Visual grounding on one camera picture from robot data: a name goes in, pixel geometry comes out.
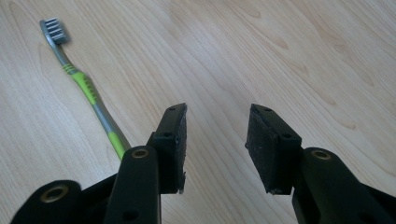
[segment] toothbrush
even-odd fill
[[[125,150],[130,148],[130,145],[114,119],[108,113],[91,79],[71,64],[64,54],[61,45],[66,43],[68,39],[60,22],[56,18],[40,21],[40,27],[66,74],[70,75],[84,92],[93,111],[105,129],[111,145],[113,145],[117,155],[121,159]]]

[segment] toothbrush head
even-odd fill
[[[40,27],[50,45],[61,45],[67,42],[66,33],[58,19],[40,21]]]

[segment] wood grain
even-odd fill
[[[296,223],[244,148],[252,103],[395,196],[395,11],[391,0],[0,0],[0,222],[44,184],[87,188],[120,165],[41,34],[52,17],[132,146],[188,104],[186,190],[163,196],[163,223]]]

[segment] tabletop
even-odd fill
[[[185,191],[162,196],[163,223],[297,223],[244,147],[251,104],[395,196],[395,11],[391,0],[0,0],[0,222],[53,180],[85,189],[120,166],[40,30],[53,17],[131,146],[188,105]]]

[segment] toothbrush bristles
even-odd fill
[[[64,29],[62,28],[61,23],[56,18],[45,21],[45,24],[49,32],[49,36],[53,40],[53,42],[55,42],[55,44],[60,45],[67,41]]]

